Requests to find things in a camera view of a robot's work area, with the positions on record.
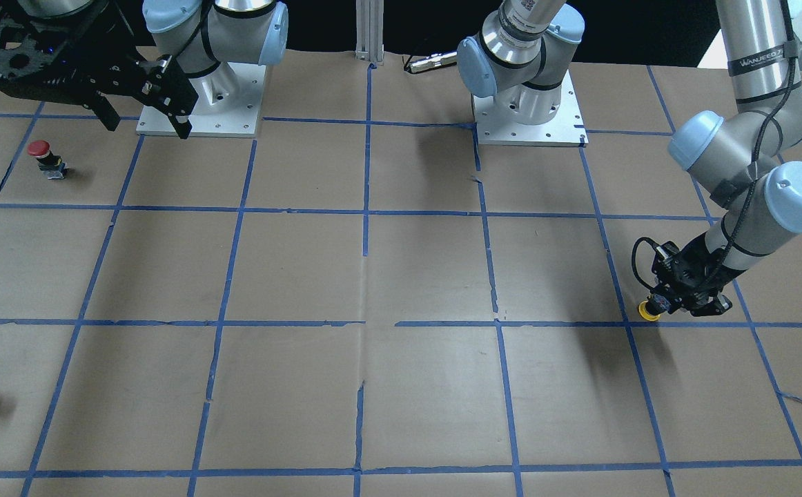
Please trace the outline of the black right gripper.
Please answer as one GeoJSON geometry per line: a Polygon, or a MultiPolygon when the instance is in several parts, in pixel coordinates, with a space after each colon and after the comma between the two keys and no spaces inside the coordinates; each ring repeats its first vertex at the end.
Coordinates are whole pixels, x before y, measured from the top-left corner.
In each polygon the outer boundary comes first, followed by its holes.
{"type": "Polygon", "coordinates": [[[139,53],[115,1],[0,1],[0,91],[19,99],[91,110],[115,132],[121,117],[108,101],[125,95],[170,117],[180,139],[193,131],[198,101],[177,60],[139,53]]]}

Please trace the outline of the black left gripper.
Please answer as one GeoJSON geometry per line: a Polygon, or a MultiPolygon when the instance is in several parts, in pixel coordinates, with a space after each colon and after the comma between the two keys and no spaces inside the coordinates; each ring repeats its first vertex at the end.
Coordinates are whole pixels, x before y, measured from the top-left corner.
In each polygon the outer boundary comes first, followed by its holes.
{"type": "Polygon", "coordinates": [[[733,278],[733,271],[722,268],[723,248],[707,249],[703,238],[695,238],[683,249],[669,240],[658,244],[649,242],[654,251],[652,273],[656,286],[650,297],[674,313],[685,309],[694,317],[722,315],[732,308],[732,302],[722,294],[723,287],[733,278]]]}

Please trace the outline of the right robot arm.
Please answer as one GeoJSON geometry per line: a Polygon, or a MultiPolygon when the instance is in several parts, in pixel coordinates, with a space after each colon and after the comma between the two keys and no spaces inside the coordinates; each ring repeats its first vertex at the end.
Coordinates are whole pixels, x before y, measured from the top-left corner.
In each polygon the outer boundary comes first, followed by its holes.
{"type": "Polygon", "coordinates": [[[143,105],[140,135],[256,136],[266,69],[286,50],[288,9],[278,1],[145,1],[160,51],[139,53],[116,1],[1,1],[0,91],[76,105],[114,131],[108,100],[143,105]]]}

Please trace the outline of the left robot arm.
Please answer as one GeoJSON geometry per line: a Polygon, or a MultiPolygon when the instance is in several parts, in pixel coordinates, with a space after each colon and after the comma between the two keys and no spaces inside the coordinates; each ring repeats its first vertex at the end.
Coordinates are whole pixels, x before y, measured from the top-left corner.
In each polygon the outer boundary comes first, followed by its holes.
{"type": "Polygon", "coordinates": [[[723,287],[802,233],[802,162],[776,156],[802,142],[799,45],[785,1],[719,1],[738,113],[702,111],[668,151],[725,214],[684,248],[651,242],[656,285],[638,311],[720,315],[723,287]]]}

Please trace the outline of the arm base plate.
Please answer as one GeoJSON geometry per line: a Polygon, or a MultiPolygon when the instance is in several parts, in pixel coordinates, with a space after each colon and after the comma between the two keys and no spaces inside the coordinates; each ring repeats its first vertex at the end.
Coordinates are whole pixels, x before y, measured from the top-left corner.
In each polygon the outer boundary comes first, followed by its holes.
{"type": "Polygon", "coordinates": [[[559,87],[542,91],[518,85],[471,97],[480,145],[584,147],[586,126],[569,72],[559,87]]]}
{"type": "Polygon", "coordinates": [[[198,101],[188,116],[190,137],[256,138],[268,66],[222,63],[190,84],[198,101]]]}

